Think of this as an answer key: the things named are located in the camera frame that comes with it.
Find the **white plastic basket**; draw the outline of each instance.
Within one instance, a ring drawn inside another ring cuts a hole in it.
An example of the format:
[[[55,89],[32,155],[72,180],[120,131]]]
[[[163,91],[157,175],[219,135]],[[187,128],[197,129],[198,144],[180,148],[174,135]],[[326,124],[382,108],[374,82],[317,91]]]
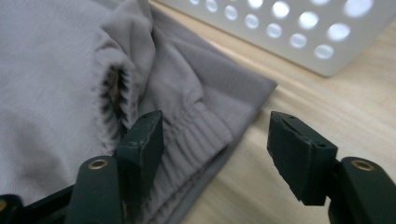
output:
[[[396,15],[396,0],[157,2],[326,77],[337,74]]]

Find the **wooden surface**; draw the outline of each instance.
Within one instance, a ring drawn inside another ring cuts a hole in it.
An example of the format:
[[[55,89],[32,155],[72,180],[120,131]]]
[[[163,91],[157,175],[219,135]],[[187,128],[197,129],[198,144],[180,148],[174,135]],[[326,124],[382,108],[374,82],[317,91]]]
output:
[[[279,85],[184,223],[329,223],[327,207],[297,202],[266,151],[273,110],[296,116],[336,144],[338,159],[374,161],[396,181],[396,21],[341,73],[326,78],[154,5]]]

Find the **screw hole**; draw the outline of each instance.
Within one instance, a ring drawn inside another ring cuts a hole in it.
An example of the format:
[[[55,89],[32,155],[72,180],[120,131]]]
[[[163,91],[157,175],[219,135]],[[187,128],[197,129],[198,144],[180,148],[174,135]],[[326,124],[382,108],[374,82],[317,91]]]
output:
[[[89,165],[88,165],[88,167],[91,169],[91,170],[99,170],[99,169],[102,169],[103,167],[105,167],[105,166],[107,166],[108,165],[108,161],[106,161],[106,160],[96,160],[96,161],[92,161]]]
[[[0,212],[2,212],[7,207],[7,201],[0,199]]]
[[[363,171],[373,171],[375,168],[372,164],[367,161],[352,161],[352,164]]]

